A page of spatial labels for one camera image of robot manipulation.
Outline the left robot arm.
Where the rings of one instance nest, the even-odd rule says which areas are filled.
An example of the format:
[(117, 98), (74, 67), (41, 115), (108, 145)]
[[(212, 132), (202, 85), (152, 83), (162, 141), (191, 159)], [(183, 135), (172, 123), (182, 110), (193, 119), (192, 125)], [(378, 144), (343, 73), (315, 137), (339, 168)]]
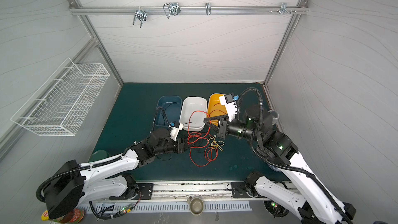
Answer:
[(182, 129), (183, 124), (174, 121), (121, 154), (82, 164), (68, 161), (39, 185), (36, 198), (46, 204), (49, 219), (63, 217), (78, 205), (97, 199), (132, 199), (138, 186), (126, 172), (152, 163), (156, 156), (185, 152), (187, 140), (178, 137)]

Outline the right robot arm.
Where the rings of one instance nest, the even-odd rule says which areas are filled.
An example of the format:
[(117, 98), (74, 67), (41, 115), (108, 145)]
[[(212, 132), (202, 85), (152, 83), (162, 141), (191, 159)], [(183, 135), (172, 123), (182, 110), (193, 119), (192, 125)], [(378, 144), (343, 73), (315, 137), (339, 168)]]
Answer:
[(309, 168), (298, 147), (284, 133), (276, 131), (275, 117), (264, 107), (262, 93), (247, 88), (240, 95), (221, 95), (224, 115), (208, 117), (204, 123), (217, 137), (246, 139), (252, 152), (273, 169), (279, 169), (298, 192), (275, 183), (259, 172), (245, 180), (246, 193), (252, 198), (266, 197), (269, 212), (279, 207), (294, 214), (303, 224), (351, 224), (356, 209), (335, 197)]

